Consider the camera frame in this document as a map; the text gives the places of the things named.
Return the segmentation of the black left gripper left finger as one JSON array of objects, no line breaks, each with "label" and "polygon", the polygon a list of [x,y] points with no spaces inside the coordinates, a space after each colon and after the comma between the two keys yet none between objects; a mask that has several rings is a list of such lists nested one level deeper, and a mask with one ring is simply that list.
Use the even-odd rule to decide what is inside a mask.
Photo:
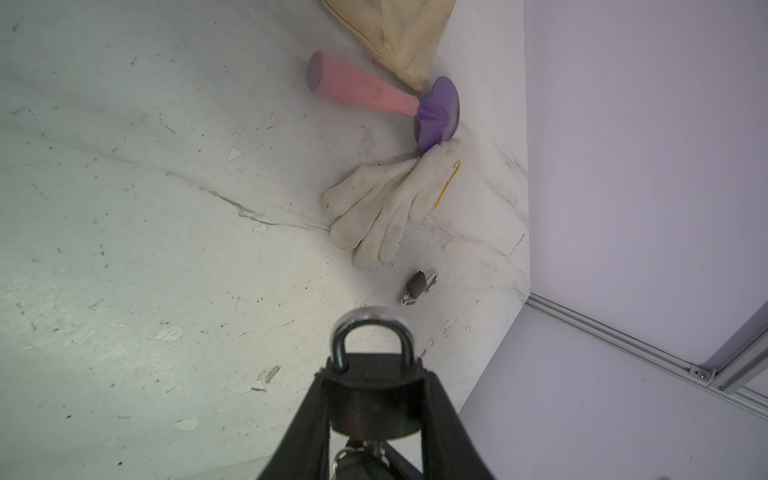
[{"label": "black left gripper left finger", "polygon": [[330,478],[326,372],[316,374],[299,409],[259,480]]}]

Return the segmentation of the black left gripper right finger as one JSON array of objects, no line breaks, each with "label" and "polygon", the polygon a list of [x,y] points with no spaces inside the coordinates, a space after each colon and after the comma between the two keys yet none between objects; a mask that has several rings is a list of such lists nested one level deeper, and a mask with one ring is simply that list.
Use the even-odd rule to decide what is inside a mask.
[{"label": "black left gripper right finger", "polygon": [[476,451],[438,376],[425,373],[421,406],[425,479],[494,479]]}]

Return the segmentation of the black padlock silver shackle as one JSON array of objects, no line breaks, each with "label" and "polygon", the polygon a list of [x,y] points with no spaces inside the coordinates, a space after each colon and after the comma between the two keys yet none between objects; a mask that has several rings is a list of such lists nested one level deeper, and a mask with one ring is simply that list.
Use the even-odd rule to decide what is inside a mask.
[{"label": "black padlock silver shackle", "polygon": [[416,301],[435,285],[438,280],[436,271],[418,271],[406,284],[405,294],[400,303],[403,306],[414,305]]}]

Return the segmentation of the white knit glove yellow cuff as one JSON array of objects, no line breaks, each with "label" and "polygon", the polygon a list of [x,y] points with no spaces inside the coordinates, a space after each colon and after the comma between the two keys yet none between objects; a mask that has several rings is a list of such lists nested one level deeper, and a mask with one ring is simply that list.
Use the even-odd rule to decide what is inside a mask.
[{"label": "white knit glove yellow cuff", "polygon": [[424,221],[437,208],[461,168],[463,152],[462,141],[453,138],[420,157],[355,169],[321,195],[323,211],[334,219],[332,244],[353,251],[358,269],[393,262],[406,225]]}]

